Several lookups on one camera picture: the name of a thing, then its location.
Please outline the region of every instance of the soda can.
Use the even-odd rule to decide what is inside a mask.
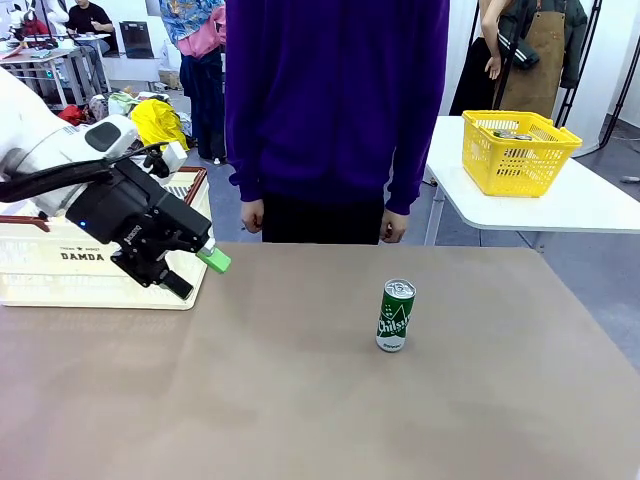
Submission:
[[[406,280],[389,280],[384,285],[376,342],[385,352],[404,347],[415,298],[416,288]]]
[[[516,136],[509,130],[494,130],[493,136],[504,140],[515,140],[516,138]]]

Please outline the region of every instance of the yellow bag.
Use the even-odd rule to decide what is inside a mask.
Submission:
[[[168,103],[156,99],[145,100],[133,109],[131,120],[138,127],[138,134],[145,146],[177,141],[185,151],[189,150],[180,117]]]

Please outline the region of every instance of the hand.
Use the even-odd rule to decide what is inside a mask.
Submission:
[[[380,240],[384,243],[398,243],[407,231],[408,223],[408,215],[398,215],[385,209],[380,225]]]
[[[484,71],[489,72],[489,78],[491,80],[497,80],[502,70],[502,58],[500,56],[491,57],[487,62],[487,66]]]
[[[242,202],[242,223],[251,233],[258,233],[262,230],[262,217],[264,217],[262,200]]]

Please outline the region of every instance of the brown apron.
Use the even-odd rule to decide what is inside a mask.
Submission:
[[[562,12],[541,12],[538,2],[527,43],[540,55],[540,62],[530,70],[511,69],[500,110],[551,118],[564,63],[564,19]]]

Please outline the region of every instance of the floral shirt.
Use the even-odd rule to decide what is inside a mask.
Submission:
[[[160,0],[160,15],[171,43],[197,32],[224,0]]]

